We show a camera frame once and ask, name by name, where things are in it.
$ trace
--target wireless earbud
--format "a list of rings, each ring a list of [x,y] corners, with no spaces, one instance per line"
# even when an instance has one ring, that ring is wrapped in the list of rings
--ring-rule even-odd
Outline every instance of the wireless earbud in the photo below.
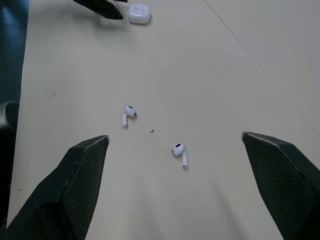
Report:
[[[188,154],[185,145],[180,142],[172,147],[173,156],[177,157],[182,155],[182,168],[188,169]]]
[[[124,128],[128,127],[128,121],[127,121],[128,117],[135,118],[136,116],[137,116],[137,110],[135,110],[132,106],[126,106],[122,114],[122,127]]]

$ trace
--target white tabletop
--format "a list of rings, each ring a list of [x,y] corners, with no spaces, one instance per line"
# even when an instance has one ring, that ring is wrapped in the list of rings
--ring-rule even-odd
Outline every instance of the white tabletop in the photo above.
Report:
[[[30,1],[8,221],[70,147],[107,134],[86,239],[282,239],[241,133],[291,142],[318,168],[320,136],[206,2],[132,3],[151,6],[149,24]]]

